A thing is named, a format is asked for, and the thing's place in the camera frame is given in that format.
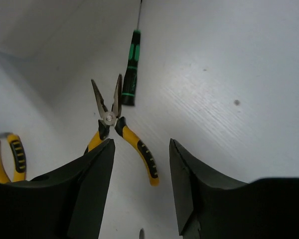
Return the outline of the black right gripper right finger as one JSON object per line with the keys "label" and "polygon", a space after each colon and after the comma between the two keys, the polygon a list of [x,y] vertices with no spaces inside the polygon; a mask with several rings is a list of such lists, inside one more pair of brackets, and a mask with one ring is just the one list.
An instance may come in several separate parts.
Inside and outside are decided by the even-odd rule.
{"label": "black right gripper right finger", "polygon": [[178,233],[184,239],[299,239],[299,178],[245,183],[169,143]]}

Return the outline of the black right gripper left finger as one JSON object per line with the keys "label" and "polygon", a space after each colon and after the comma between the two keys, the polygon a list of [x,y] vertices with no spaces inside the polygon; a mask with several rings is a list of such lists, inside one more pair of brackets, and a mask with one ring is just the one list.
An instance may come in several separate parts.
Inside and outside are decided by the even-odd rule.
{"label": "black right gripper left finger", "polygon": [[30,181],[0,184],[0,239],[96,239],[114,164],[112,139]]}

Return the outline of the black green precision screwdriver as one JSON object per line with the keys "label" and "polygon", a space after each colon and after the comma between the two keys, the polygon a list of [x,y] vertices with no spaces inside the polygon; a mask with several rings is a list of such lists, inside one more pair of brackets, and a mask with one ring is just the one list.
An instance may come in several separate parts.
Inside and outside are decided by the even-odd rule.
{"label": "black green precision screwdriver", "polygon": [[127,68],[124,76],[124,83],[122,89],[122,104],[126,106],[135,105],[137,72],[138,72],[138,63],[140,57],[140,43],[141,43],[141,31],[139,29],[139,23],[141,18],[142,4],[143,1],[140,0],[137,26],[136,29],[133,31],[132,40],[129,49],[129,55],[128,55]]}

